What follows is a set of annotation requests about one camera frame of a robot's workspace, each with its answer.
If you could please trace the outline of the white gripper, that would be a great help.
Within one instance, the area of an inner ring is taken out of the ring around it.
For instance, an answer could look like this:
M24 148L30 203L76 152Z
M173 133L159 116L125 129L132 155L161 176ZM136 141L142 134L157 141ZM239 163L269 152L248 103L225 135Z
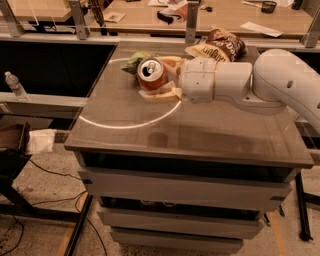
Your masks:
M139 94L143 99L156 103L176 102L184 94L192 103L209 103L213 100L217 67L214 59L196 57L184 63L184 59L178 56L159 56L158 60L164 64L169 74L179 76L180 88L170 81L156 90L140 90Z

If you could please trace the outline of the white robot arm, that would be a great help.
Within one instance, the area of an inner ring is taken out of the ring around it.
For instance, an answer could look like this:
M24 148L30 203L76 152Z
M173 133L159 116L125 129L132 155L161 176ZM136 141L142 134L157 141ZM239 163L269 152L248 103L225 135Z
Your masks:
M142 87L151 102L186 100L225 101L236 108L274 115L289 107L320 132L320 76L294 54L271 49L256 61L217 62L210 58L170 60L173 78L155 90Z

